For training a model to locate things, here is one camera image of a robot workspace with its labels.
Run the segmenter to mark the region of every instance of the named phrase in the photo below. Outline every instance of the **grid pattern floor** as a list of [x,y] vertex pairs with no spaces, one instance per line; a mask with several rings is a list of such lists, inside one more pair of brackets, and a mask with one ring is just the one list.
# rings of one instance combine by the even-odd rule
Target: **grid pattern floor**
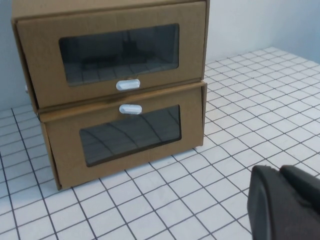
[[271,47],[205,75],[203,146],[60,192],[31,106],[0,112],[0,239],[251,240],[254,165],[320,176],[320,65]]

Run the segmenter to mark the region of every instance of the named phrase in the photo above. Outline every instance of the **white plastic handle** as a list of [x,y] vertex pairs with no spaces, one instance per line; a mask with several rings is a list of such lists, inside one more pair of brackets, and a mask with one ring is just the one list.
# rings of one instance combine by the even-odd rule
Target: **white plastic handle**
[[140,81],[139,79],[121,80],[116,83],[115,87],[119,91],[138,89],[140,88]]
[[139,115],[142,113],[142,106],[134,104],[122,104],[119,107],[122,114]]

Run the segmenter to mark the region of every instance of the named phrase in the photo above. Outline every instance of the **cardboard box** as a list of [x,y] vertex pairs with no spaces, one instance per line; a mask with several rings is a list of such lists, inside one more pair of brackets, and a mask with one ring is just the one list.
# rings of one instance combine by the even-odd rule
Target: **cardboard box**
[[58,188],[202,145],[206,96],[197,82],[40,114]]
[[35,112],[201,81],[208,21],[209,0],[12,0]]

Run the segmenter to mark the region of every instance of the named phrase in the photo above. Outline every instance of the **clear plastic window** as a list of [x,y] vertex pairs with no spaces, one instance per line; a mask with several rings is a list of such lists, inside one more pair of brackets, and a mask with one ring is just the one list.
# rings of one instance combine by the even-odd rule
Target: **clear plastic window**
[[69,86],[127,79],[179,66],[179,25],[64,37],[59,47]]
[[181,139],[179,105],[80,130],[88,167]]

